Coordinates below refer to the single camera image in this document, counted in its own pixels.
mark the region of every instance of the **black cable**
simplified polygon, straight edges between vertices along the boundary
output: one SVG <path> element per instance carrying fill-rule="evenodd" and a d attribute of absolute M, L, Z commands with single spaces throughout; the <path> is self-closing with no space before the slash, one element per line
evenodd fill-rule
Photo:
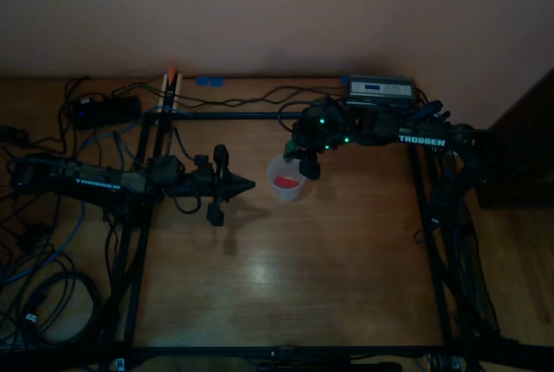
<path fill-rule="evenodd" d="M 60 204 L 61 204 L 61 195 L 58 195 L 57 200 L 56 200 L 54 217 L 53 217 L 52 223 L 50 225 L 50 232 L 48 234 L 48 237 L 45 239 L 45 241 L 43 243 L 43 246 L 42 246 L 42 250 L 39 252 L 39 254 L 32 255 L 30 257 L 26 257 L 24 255 L 23 257 L 18 259 L 18 261 L 14 265 L 10 264 L 10 270 L 12 272 L 14 272 L 14 271 L 17 271 L 18 266 L 28 264 L 30 261 L 35 260 L 35 264 L 29 270 L 29 274 L 27 276 L 23 277 L 23 279 L 25 279 L 23 281 L 23 285 L 21 286 L 19 291 L 16 293 L 16 296 L 11 301 L 8 310 L 4 313 L 5 315 L 2 316 L 2 318 L 0 318 L 0 330 L 2 329 L 3 323 L 8 319 L 8 315 L 10 314 L 10 312 L 19 306 L 21 298 L 23 297 L 23 293 L 26 290 L 26 287 L 28 286 L 29 282 L 32 280 L 33 276 L 38 271 L 38 269 L 41 268 L 42 262 L 44 260 L 47 260 L 54 253 L 54 246 L 51 243 L 49 243 L 49 241 L 52 237 L 52 234 L 54 233 L 54 230 L 55 230 L 55 227 L 56 227 L 56 224 L 57 224 L 58 216 L 59 216 L 59 213 L 60 213 Z M 6 341 L 8 339 L 10 339 L 10 337 L 13 336 L 14 343 L 11 345 L 11 347 L 14 349 L 16 347 L 17 333 L 18 333 L 18 330 L 15 330 L 8 337 L 0 338 L 0 342 L 7 343 Z"/>
<path fill-rule="evenodd" d="M 284 104 L 283 106 L 281 106 L 281 108 L 279 108 L 279 110 L 277 111 L 277 122 L 279 123 L 279 125 L 281 127 L 283 127 L 285 130 L 287 130 L 288 132 L 293 132 L 293 130 L 291 130 L 290 128 L 288 128 L 284 123 L 283 123 L 283 120 L 281 119 L 280 115 L 281 113 L 283 112 L 283 110 L 285 108 L 287 108 L 288 106 L 320 106 L 321 103 L 319 102 L 313 102 L 313 101 L 291 101 L 291 102 L 287 102 L 286 104 Z"/>
<path fill-rule="evenodd" d="M 96 132 L 97 129 L 94 129 L 92 135 L 96 139 L 96 145 L 98 145 L 98 166 L 100 167 L 102 165 L 102 145 L 100 144 L 100 140 L 98 140 Z"/>
<path fill-rule="evenodd" d="M 6 244 L 4 244 L 3 242 L 0 242 L 0 247 L 5 249 L 6 250 L 6 253 L 8 254 L 8 262 L 4 263 L 4 264 L 0 264 L 0 266 L 2 267 L 5 267 L 5 266 L 10 266 L 11 264 L 11 261 L 13 260 L 14 258 L 14 253 L 11 251 L 11 248 L 8 247 Z"/>
<path fill-rule="evenodd" d="M 25 203 L 23 206 L 21 206 L 19 209 L 16 209 L 14 212 L 12 212 L 12 214 L 10 216 L 7 216 L 5 217 L 4 219 L 2 219 L 0 221 L 0 227 L 6 223 L 7 221 L 9 221 L 11 218 L 13 218 L 14 216 L 17 216 L 19 215 L 21 212 L 23 212 L 26 208 L 28 208 L 29 206 L 31 206 L 33 203 L 35 203 L 40 197 L 42 196 L 42 193 L 40 195 L 36 195 L 33 199 L 31 199 L 30 201 L 28 201 L 27 203 Z"/>
<path fill-rule="evenodd" d="M 141 84 L 139 82 L 135 83 L 134 87 L 127 88 L 126 92 L 123 92 L 123 93 L 128 94 L 131 90 L 139 89 L 139 88 L 140 89 L 145 89 L 149 93 L 152 93 L 152 94 L 156 95 L 159 98 L 163 98 L 166 95 L 166 92 L 164 92 L 164 91 L 158 90 L 157 88 L 151 87 L 149 85 Z M 283 90 L 283 89 L 293 89 L 293 90 L 295 90 L 295 92 L 291 93 L 288 96 L 286 96 L 284 99 L 279 99 L 279 100 L 276 100 L 276 101 L 271 100 L 271 99 L 267 99 L 267 97 L 269 97 L 273 93 L 276 93 L 276 92 L 278 92 L 280 90 Z M 283 102 L 288 101 L 292 97 L 295 97 L 299 93 L 303 93 L 303 92 L 318 93 L 318 94 L 325 95 L 325 96 L 340 96 L 340 94 L 338 94 L 338 93 L 329 93 L 327 91 L 324 91 L 324 90 L 329 90 L 329 89 L 342 89 L 342 90 L 344 90 L 343 87 L 296 87 L 296 86 L 284 85 L 284 86 L 279 86 L 279 87 L 276 87 L 276 88 L 272 89 L 271 91 L 265 93 L 264 95 L 262 95 L 259 98 L 252 98 L 252 99 L 226 99 L 224 101 L 210 101 L 210 100 L 199 99 L 199 98 L 194 98 L 194 97 L 187 97 L 187 96 L 183 96 L 183 95 L 175 95 L 173 93 L 171 94 L 171 96 L 174 96 L 176 98 L 176 102 L 179 105 L 184 106 L 185 108 L 190 108 L 190 109 L 199 108 L 201 106 L 227 106 L 229 108 L 236 108 L 238 106 L 243 106 L 245 104 L 254 104 L 256 102 L 266 102 L 268 104 L 278 105 L 278 104 L 282 104 Z M 184 104 L 183 102 L 179 101 L 179 99 L 184 99 L 184 100 L 188 100 L 188 101 L 195 101 L 198 104 L 187 105 L 187 104 Z"/>
<path fill-rule="evenodd" d="M 8 195 L 0 196 L 0 202 L 3 202 L 7 199 L 10 199 L 11 197 L 14 197 L 16 195 L 16 192 L 11 192 Z"/>
<path fill-rule="evenodd" d="M 192 215 L 192 214 L 195 214 L 196 212 L 198 212 L 198 210 L 200 210 L 200 208 L 202 207 L 202 200 L 200 199 L 200 196 L 195 196 L 195 198 L 196 198 L 196 207 L 194 209 L 185 210 L 185 209 L 183 209 L 179 206 L 179 202 L 177 201 L 176 191 L 177 191 L 177 189 L 173 190 L 173 202 L 175 203 L 175 206 L 177 207 L 177 209 L 179 209 L 179 211 L 181 213 L 183 213 L 185 215 Z"/>
<path fill-rule="evenodd" d="M 170 132 L 170 136 L 169 136 L 169 139 L 167 141 L 167 147 L 165 149 L 164 158 L 157 164 L 144 164 L 144 163 L 142 163 L 140 160 L 138 160 L 135 157 L 134 154 L 131 153 L 131 150 L 129 149 L 129 146 L 127 145 L 127 143 L 125 141 L 123 141 L 123 139 L 121 138 L 121 136 L 117 132 L 115 132 L 115 131 L 113 132 L 113 137 L 117 140 L 117 143 L 119 143 L 123 147 L 123 150 L 125 150 L 125 153 L 127 153 L 127 155 L 132 159 L 132 162 L 134 164 L 136 164 L 138 167 L 142 167 L 143 169 L 159 169 L 161 167 L 164 167 L 168 162 L 170 152 L 171 152 L 171 142 L 173 140 L 173 133 L 172 132 Z"/>
<path fill-rule="evenodd" d="M 121 151 L 121 145 L 119 144 L 119 140 L 118 140 L 118 134 L 117 132 L 112 132 L 112 135 L 113 135 L 113 142 L 115 143 L 115 146 L 117 147 L 118 149 L 118 155 L 119 155 L 119 170 L 120 171 L 123 171 L 125 170 L 125 159 L 123 158 L 123 151 Z"/>
<path fill-rule="evenodd" d="M 471 213 L 469 212 L 469 207 L 467 206 L 467 203 L 465 201 L 462 201 L 461 204 L 464 207 L 464 209 L 466 210 L 466 213 L 469 217 L 469 221 L 470 221 L 469 223 L 471 223 L 473 225 L 473 219 L 471 217 Z M 498 331 L 499 331 L 499 319 L 498 319 L 498 316 L 496 314 L 496 309 L 494 308 L 493 300 L 491 299 L 491 295 L 488 291 L 488 287 L 486 286 L 485 273 L 483 272 L 483 265 L 481 263 L 481 257 L 480 257 L 479 239 L 477 238 L 477 234 L 475 232 L 473 232 L 472 237 L 473 237 L 474 243 L 475 243 L 475 259 L 477 261 L 477 268 L 479 270 L 479 276 L 482 279 L 481 284 L 482 284 L 482 287 L 483 287 L 483 291 L 485 293 L 485 300 L 487 301 L 488 306 L 490 308 L 490 312 L 493 315 L 495 328 L 498 329 Z"/>
<path fill-rule="evenodd" d="M 60 281 L 65 281 L 67 279 L 74 279 L 81 282 L 88 291 L 88 294 L 93 302 L 93 309 L 91 316 L 87 321 L 87 324 L 80 330 L 77 334 L 66 339 L 62 342 L 52 343 L 48 341 L 44 335 L 43 330 L 40 330 L 40 327 L 37 327 L 35 323 L 26 319 L 29 313 L 36 313 L 38 307 L 42 304 L 46 298 L 47 291 L 57 284 Z M 94 330 L 97 320 L 100 318 L 102 312 L 102 299 L 100 293 L 96 288 L 94 282 L 83 273 L 57 273 L 50 278 L 43 281 L 39 286 L 35 288 L 34 291 L 29 295 L 27 301 L 23 308 L 20 310 L 19 318 L 17 319 L 19 324 L 22 326 L 23 335 L 27 341 L 33 342 L 39 346 L 46 347 L 63 347 L 70 343 L 76 343 L 79 341 L 87 341 L 90 338 L 95 337 Z"/>
<path fill-rule="evenodd" d="M 427 95 L 425 95 L 425 92 L 421 90 L 419 87 L 414 87 L 415 90 L 422 96 L 422 101 L 424 101 L 424 104 L 428 104 L 429 100 L 427 99 Z"/>
<path fill-rule="evenodd" d="M 183 142 L 181 141 L 181 136 L 179 135 L 179 131 L 177 131 L 177 128 L 173 128 L 173 132 L 175 133 L 177 143 L 179 144 L 179 148 L 183 152 L 184 156 L 187 157 L 191 162 L 194 162 L 194 158 L 187 152 L 187 150 L 184 149 Z"/>
<path fill-rule="evenodd" d="M 11 151 L 9 151 L 8 148 L 5 145 L 2 146 L 2 150 L 3 150 L 4 153 L 6 153 L 6 155 L 9 158 L 16 158 L 16 156 L 14 156 L 14 154 Z"/>
<path fill-rule="evenodd" d="M 117 261 L 117 252 L 118 252 L 118 242 L 119 242 L 119 236 L 118 233 L 115 230 L 115 225 L 112 224 L 109 219 L 107 220 L 108 225 L 110 226 L 110 230 L 107 233 L 106 236 L 106 242 L 104 243 L 104 260 L 106 262 L 106 269 L 107 269 L 107 277 L 110 282 L 110 290 L 113 289 L 113 274 L 115 273 L 115 263 Z M 115 235 L 115 245 L 113 247 L 113 263 L 110 263 L 110 243 L 112 241 L 112 235 Z"/>

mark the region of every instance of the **pink wall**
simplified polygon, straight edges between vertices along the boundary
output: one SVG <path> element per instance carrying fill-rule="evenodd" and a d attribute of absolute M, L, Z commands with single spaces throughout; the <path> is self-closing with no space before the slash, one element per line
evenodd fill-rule
<path fill-rule="evenodd" d="M 406 74 L 489 125 L 554 60 L 554 0 L 0 0 L 1 75 Z"/>

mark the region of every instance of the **wooden tabletop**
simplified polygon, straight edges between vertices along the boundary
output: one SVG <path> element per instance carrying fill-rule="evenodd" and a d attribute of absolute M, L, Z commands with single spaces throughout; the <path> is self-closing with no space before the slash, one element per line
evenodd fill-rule
<path fill-rule="evenodd" d="M 90 80 L 76 93 L 109 93 L 135 80 Z M 25 128 L 32 139 L 56 135 L 63 85 L 64 80 L 0 81 L 0 123 Z M 159 87 L 160 80 L 152 85 Z M 214 100 L 255 98 L 280 85 L 340 83 L 234 79 L 225 80 L 223 87 L 200 87 L 185 80 L 181 94 Z M 272 99 L 291 92 L 283 90 Z M 136 94 L 141 95 L 143 110 L 157 104 L 156 97 L 144 91 Z M 302 93 L 295 99 L 314 97 Z M 259 103 L 201 111 L 276 109 Z M 206 203 L 195 215 L 179 213 L 167 198 L 156 205 L 135 345 L 441 343 L 427 255 L 412 240 L 420 220 L 406 146 L 347 145 L 327 152 L 319 158 L 320 180 L 306 183 L 298 201 L 279 202 L 266 178 L 267 164 L 283 152 L 290 134 L 276 121 L 179 121 L 175 126 L 190 154 L 211 156 L 216 144 L 225 144 L 229 169 L 254 180 L 256 187 L 223 205 L 221 228 L 206 221 Z M 78 139 L 82 142 L 89 132 L 79 131 Z M 129 131 L 123 139 L 134 150 L 139 131 Z M 101 146 L 103 165 L 116 165 L 113 140 L 104 139 Z M 193 169 L 177 144 L 171 154 L 188 171 Z M 89 146 L 80 159 L 96 164 L 98 147 Z M 6 177 L 3 174 L 2 185 L 7 184 Z M 42 212 L 48 218 L 52 198 L 41 200 L 33 217 Z M 183 208 L 191 205 L 182 199 Z M 56 243 L 65 240 L 79 214 L 77 201 L 63 200 Z M 77 269 L 94 279 L 103 298 L 109 294 L 103 254 L 107 230 L 100 210 L 87 205 L 85 222 L 67 248 Z M 84 293 L 77 294 L 54 334 L 68 333 L 71 324 L 79 323 L 77 318 L 86 321 L 90 303 Z"/>

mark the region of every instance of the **blue cable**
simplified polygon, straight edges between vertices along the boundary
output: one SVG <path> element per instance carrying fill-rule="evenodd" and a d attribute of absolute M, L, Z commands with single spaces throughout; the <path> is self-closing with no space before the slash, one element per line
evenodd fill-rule
<path fill-rule="evenodd" d="M 65 242 L 63 244 L 61 244 L 61 246 L 47 260 L 44 260 L 44 262 L 42 262 L 40 267 L 48 265 L 50 262 L 52 262 L 53 260 L 55 260 L 56 258 L 58 258 L 60 256 L 61 252 L 65 249 L 65 247 L 69 244 L 69 242 L 71 242 L 71 240 L 77 234 L 77 231 L 81 227 L 81 223 L 83 222 L 83 219 L 85 219 L 85 203 L 81 202 L 81 216 L 79 217 L 79 220 L 77 221 L 77 225 L 75 225 L 75 228 L 73 229 L 73 232 L 68 236 L 68 238 L 65 240 Z M 18 273 L 16 275 L 14 275 L 13 277 L 9 277 L 8 279 L 5 280 L 4 284 L 13 283 L 14 281 L 22 279 L 26 275 L 29 275 L 35 269 L 36 268 L 29 268 L 29 269 L 27 269 L 27 270 L 25 270 L 21 273 Z"/>
<path fill-rule="evenodd" d="M 427 372 L 427 370 L 423 367 L 423 365 L 420 364 L 419 360 L 415 360 L 415 363 L 417 363 L 417 366 L 421 370 L 421 372 Z"/>
<path fill-rule="evenodd" d="M 174 112 L 178 115 L 183 115 L 185 117 L 190 117 L 191 115 L 193 115 L 194 113 L 193 112 L 183 112 L 183 111 L 179 111 L 179 110 L 176 110 L 174 108 L 171 108 L 170 106 L 154 106 L 148 110 L 146 110 L 140 117 L 138 117 L 138 119 L 132 123 L 131 125 L 129 125 L 128 127 L 124 128 L 123 130 L 121 131 L 116 131 L 116 134 L 118 135 L 121 135 L 125 132 L 128 132 L 130 131 L 131 129 L 133 129 L 134 127 L 136 127 L 137 125 L 140 124 L 140 122 L 143 120 L 143 118 L 145 117 L 145 115 L 148 113 L 148 112 L 151 112 L 151 111 L 154 111 L 154 110 L 163 110 L 163 111 L 171 111 L 171 112 Z M 96 140 L 101 140 L 103 138 L 110 138 L 112 137 L 112 133 L 110 134 L 103 134 L 101 136 L 98 136 L 98 137 L 94 137 L 94 138 L 90 138 L 87 142 L 85 142 L 85 144 L 82 146 L 81 148 L 81 151 L 85 150 L 85 148 L 87 148 L 90 144 L 92 143 L 96 143 Z"/>

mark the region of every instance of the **cable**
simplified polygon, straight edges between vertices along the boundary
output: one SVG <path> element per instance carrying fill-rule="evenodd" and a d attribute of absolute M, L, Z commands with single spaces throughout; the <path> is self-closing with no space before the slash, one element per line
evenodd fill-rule
<path fill-rule="evenodd" d="M 149 85 L 141 84 L 141 83 L 137 83 L 137 85 L 133 88 L 130 88 L 128 90 L 128 92 L 130 92 L 130 90 L 136 89 L 136 88 L 145 89 L 149 93 L 152 93 L 152 94 L 156 95 L 159 98 L 163 98 L 167 94 L 166 92 L 158 90 L 157 88 L 151 87 Z M 291 93 L 288 96 L 286 96 L 284 99 L 279 99 L 279 100 L 267 99 L 267 97 L 269 97 L 273 93 L 276 93 L 276 92 L 278 92 L 280 90 L 283 90 L 283 89 L 293 89 L 293 90 L 295 90 L 295 92 Z M 184 106 L 186 108 L 190 108 L 190 109 L 195 109 L 195 108 L 199 108 L 199 107 L 202 107 L 202 106 L 227 106 L 229 108 L 236 108 L 238 106 L 243 106 L 245 104 L 254 104 L 256 102 L 267 102 L 268 104 L 278 105 L 278 104 L 282 104 L 283 102 L 288 101 L 292 97 L 295 97 L 299 93 L 303 93 L 303 92 L 318 93 L 318 94 L 326 95 L 326 96 L 340 96 L 340 94 L 337 94 L 337 93 L 329 93 L 327 91 L 324 91 L 324 90 L 333 90 L 333 89 L 344 90 L 344 87 L 296 87 L 296 86 L 283 85 L 283 86 L 279 86 L 279 87 L 276 87 L 276 88 L 272 89 L 271 91 L 265 93 L 264 95 L 262 95 L 259 98 L 226 99 L 224 101 L 210 101 L 210 100 L 199 99 L 199 98 L 194 98 L 194 97 L 187 97 L 187 96 L 183 96 L 183 95 L 175 95 L 173 93 L 170 93 L 170 95 L 177 99 L 177 103 L 179 105 Z M 183 102 L 178 101 L 179 99 L 195 101 L 195 102 L 198 102 L 198 104 L 193 105 L 193 106 L 187 105 L 187 104 L 184 104 Z"/>
<path fill-rule="evenodd" d="M 107 220 L 108 225 L 110 226 L 110 230 L 107 233 L 106 236 L 106 242 L 104 244 L 104 260 L 106 262 L 106 269 L 107 269 L 107 277 L 110 282 L 110 290 L 113 289 L 113 273 L 115 271 L 115 263 L 117 260 L 117 253 L 118 253 L 118 242 L 119 242 L 119 236 L 118 233 L 115 231 L 115 226 L 112 224 L 112 222 L 108 219 Z M 110 263 L 110 257 L 109 257 L 109 248 L 110 248 L 110 242 L 112 239 L 112 235 L 115 235 L 115 246 L 114 252 L 113 252 L 113 263 Z"/>
<path fill-rule="evenodd" d="M 419 359 L 416 359 L 415 360 L 415 363 L 417 363 L 417 367 L 419 368 L 419 370 L 421 370 L 421 372 L 427 372 L 427 370 L 423 367 L 423 365 L 419 362 Z"/>
<path fill-rule="evenodd" d="M 169 159 L 170 152 L 171 152 L 171 142 L 173 140 L 173 133 L 170 132 L 169 140 L 167 141 L 167 147 L 165 148 L 165 154 L 164 158 L 157 164 L 144 164 L 140 160 L 138 160 L 134 154 L 131 153 L 131 150 L 129 149 L 129 146 L 126 144 L 125 141 L 117 134 L 117 132 L 113 132 L 113 138 L 116 140 L 116 144 L 121 144 L 123 146 L 123 150 L 127 153 L 127 155 L 132 159 L 133 163 L 136 164 L 138 167 L 142 167 L 143 169 L 159 169 L 161 167 L 164 167 Z"/>
<path fill-rule="evenodd" d="M 69 339 L 66 339 L 62 342 L 56 342 L 51 343 L 50 341 L 46 340 L 43 333 L 44 329 L 41 330 L 41 326 L 36 326 L 36 323 L 33 321 L 27 320 L 27 316 L 29 314 L 34 315 L 38 309 L 38 307 L 42 304 L 44 299 L 46 298 L 48 290 L 54 286 L 56 283 L 60 281 L 66 281 L 68 279 L 72 279 L 73 281 L 79 281 L 81 282 L 85 288 L 88 291 L 88 294 L 93 302 L 93 309 L 91 312 L 91 316 L 87 321 L 87 324 L 83 327 L 82 330 L 80 330 L 76 335 L 70 337 Z M 40 346 L 46 346 L 46 347 L 63 347 L 70 343 L 75 343 L 80 340 L 85 340 L 89 337 L 93 337 L 93 331 L 94 326 L 96 324 L 96 321 L 100 317 L 102 311 L 102 299 L 100 297 L 100 293 L 98 289 L 96 288 L 96 285 L 94 282 L 85 274 L 82 273 L 57 273 L 50 278 L 43 281 L 39 286 L 36 287 L 34 291 L 29 295 L 25 305 L 20 310 L 19 313 L 19 324 L 22 325 L 23 329 L 23 335 L 25 340 L 32 341 L 34 344 L 38 344 Z M 59 316 L 59 313 L 61 311 L 58 309 L 56 311 L 57 318 Z"/>
<path fill-rule="evenodd" d="M 285 105 L 283 105 L 281 108 L 279 108 L 279 110 L 277 111 L 277 122 L 279 123 L 279 125 L 281 127 L 283 127 L 285 130 L 287 130 L 288 132 L 293 132 L 293 130 L 291 130 L 290 128 L 288 128 L 284 123 L 283 123 L 283 120 L 281 119 L 280 115 L 281 113 L 283 112 L 283 110 L 285 108 L 287 108 L 288 106 L 321 106 L 321 103 L 319 102 L 313 102 L 313 101 L 291 101 L 291 102 L 287 102 Z"/>
<path fill-rule="evenodd" d="M 194 158 L 189 153 L 187 153 L 187 150 L 184 149 L 183 142 L 181 141 L 181 136 L 179 136 L 179 131 L 177 131 L 177 128 L 173 128 L 173 132 L 175 132 L 177 143 L 179 144 L 179 148 L 183 152 L 184 156 L 187 157 L 191 162 L 194 162 Z"/>
<path fill-rule="evenodd" d="M 45 137 L 45 138 L 40 138 L 36 141 L 28 142 L 27 144 L 15 144 L 15 145 L 19 145 L 20 147 L 29 147 L 29 148 L 39 149 L 39 150 L 47 151 L 47 152 L 50 152 L 50 153 L 53 153 L 53 154 L 65 155 L 68 152 L 68 146 L 67 146 L 67 142 L 66 142 L 66 134 L 68 133 L 69 126 L 71 125 L 71 121 L 69 119 L 70 106 L 71 106 L 70 103 L 69 103 L 69 99 L 74 94 L 74 91 L 77 89 L 79 84 L 81 82 L 83 82 L 84 80 L 88 80 L 88 77 L 75 78 L 75 79 L 72 79 L 72 80 L 68 80 L 65 83 L 65 86 L 64 86 L 64 101 L 63 101 L 63 104 L 61 105 L 61 107 L 58 109 L 58 131 L 60 133 L 60 137 L 58 137 L 58 138 Z M 63 125 L 63 118 L 64 117 L 68 120 L 65 127 Z M 58 151 L 58 150 L 54 150 L 54 149 L 51 149 L 51 148 L 48 148 L 48 147 L 38 145 L 38 144 L 42 144 L 46 141 L 53 141 L 53 142 L 56 142 L 56 143 L 61 143 L 62 150 Z"/>
<path fill-rule="evenodd" d="M 175 206 L 177 207 L 177 209 L 179 209 L 179 211 L 181 213 L 183 213 L 185 215 L 192 215 L 192 214 L 195 214 L 196 212 L 198 212 L 198 210 L 200 210 L 200 208 L 202 207 L 202 200 L 200 199 L 200 196 L 195 196 L 195 198 L 196 198 L 196 207 L 194 209 L 185 210 L 185 209 L 183 209 L 179 206 L 179 202 L 177 201 L 176 191 L 177 191 L 177 189 L 173 190 L 173 202 L 175 203 Z"/>
<path fill-rule="evenodd" d="M 6 250 L 6 253 L 8 254 L 8 262 L 6 262 L 5 264 L 1 264 L 0 263 L 0 266 L 2 267 L 5 267 L 5 266 L 10 266 L 11 264 L 11 261 L 13 260 L 14 258 L 14 253 L 11 251 L 11 248 L 8 247 L 6 244 L 4 244 L 3 242 L 0 242 L 0 247 L 5 249 Z"/>
<path fill-rule="evenodd" d="M 4 223 L 6 223 L 7 221 L 9 221 L 11 218 L 13 218 L 14 216 L 17 216 L 19 215 L 21 212 L 23 212 L 26 208 L 28 208 L 29 206 L 31 206 L 33 203 L 35 203 L 38 199 L 40 199 L 42 197 L 42 193 L 40 195 L 36 195 L 35 197 L 33 197 L 33 199 L 31 199 L 30 201 L 28 201 L 27 203 L 25 203 L 23 206 L 21 206 L 19 209 L 16 209 L 14 212 L 11 213 L 10 216 L 7 216 L 5 217 L 4 219 L 2 219 L 0 221 L 0 227 L 3 226 Z"/>
<path fill-rule="evenodd" d="M 420 88 L 418 88 L 418 87 L 414 87 L 414 88 L 415 88 L 415 90 L 422 96 L 422 101 L 424 101 L 423 104 L 428 104 L 428 103 L 429 103 L 429 100 L 427 99 L 427 95 L 425 95 L 425 92 L 422 91 L 422 90 L 421 90 Z"/>
<path fill-rule="evenodd" d="M 57 251 L 55 251 L 52 254 L 52 256 L 48 257 L 44 262 L 42 262 L 40 264 L 40 266 L 46 266 L 47 264 L 49 264 L 50 262 L 55 260 L 58 257 L 58 255 L 60 255 L 60 253 L 69 244 L 69 242 L 71 242 L 71 240 L 75 237 L 75 235 L 77 234 L 77 231 L 79 231 L 79 228 L 81 227 L 81 223 L 83 222 L 83 219 L 85 219 L 85 203 L 81 202 L 81 216 L 79 217 L 79 220 L 77 221 L 77 224 L 75 225 L 75 228 L 74 228 L 73 232 L 68 236 L 68 238 L 65 240 L 65 242 L 63 244 L 61 244 L 61 246 L 57 249 Z M 29 275 L 33 271 L 34 271 L 33 268 L 30 268 L 30 269 L 25 270 L 21 273 L 15 274 L 12 277 L 9 277 L 8 279 L 6 279 L 4 283 L 9 284 L 9 283 L 17 281 L 19 279 L 22 279 L 23 277 Z"/>
<path fill-rule="evenodd" d="M 93 136 L 96 138 L 96 129 L 93 130 Z M 98 145 L 98 167 L 102 165 L 102 145 L 100 144 L 100 141 L 96 139 L 96 144 Z"/>
<path fill-rule="evenodd" d="M 117 147 L 118 154 L 119 154 L 119 162 L 120 162 L 119 171 L 123 171 L 125 170 L 125 159 L 123 158 L 123 151 L 121 151 L 121 145 L 119 144 L 117 133 L 114 131 L 112 135 L 113 135 L 113 142 L 115 143 L 115 146 Z"/>

